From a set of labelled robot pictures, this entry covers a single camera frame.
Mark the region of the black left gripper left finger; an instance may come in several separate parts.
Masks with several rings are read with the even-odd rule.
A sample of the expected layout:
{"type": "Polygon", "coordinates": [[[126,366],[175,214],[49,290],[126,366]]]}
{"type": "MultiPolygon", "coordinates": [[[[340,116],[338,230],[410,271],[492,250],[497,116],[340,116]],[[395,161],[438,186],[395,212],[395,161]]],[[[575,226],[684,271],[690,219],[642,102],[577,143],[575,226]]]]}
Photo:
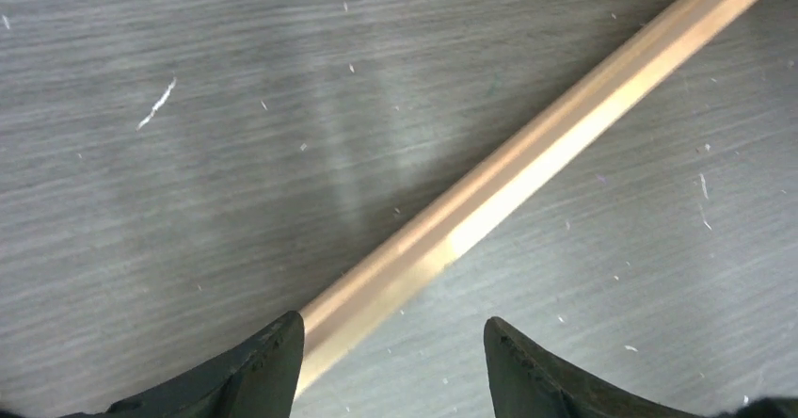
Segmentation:
{"type": "Polygon", "coordinates": [[[238,346],[113,403],[101,417],[287,417],[303,360],[305,330],[290,311],[238,346]]]}

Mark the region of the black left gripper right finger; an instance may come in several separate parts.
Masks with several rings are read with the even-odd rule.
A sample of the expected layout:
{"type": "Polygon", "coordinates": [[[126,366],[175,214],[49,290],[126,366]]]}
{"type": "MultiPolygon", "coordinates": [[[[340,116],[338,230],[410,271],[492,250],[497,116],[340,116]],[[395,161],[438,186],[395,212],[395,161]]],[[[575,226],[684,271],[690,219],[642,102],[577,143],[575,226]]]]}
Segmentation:
{"type": "Polygon", "coordinates": [[[483,339],[497,417],[695,418],[598,378],[498,316],[486,322],[483,339]]]}

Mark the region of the wooden clothes rack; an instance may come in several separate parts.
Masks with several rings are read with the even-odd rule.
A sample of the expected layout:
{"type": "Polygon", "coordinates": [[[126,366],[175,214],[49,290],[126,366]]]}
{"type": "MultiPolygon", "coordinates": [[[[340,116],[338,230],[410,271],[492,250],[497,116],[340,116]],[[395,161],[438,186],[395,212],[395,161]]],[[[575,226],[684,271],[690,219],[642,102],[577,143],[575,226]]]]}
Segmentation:
{"type": "Polygon", "coordinates": [[[303,308],[297,391],[461,258],[758,0],[676,0],[303,308]]]}

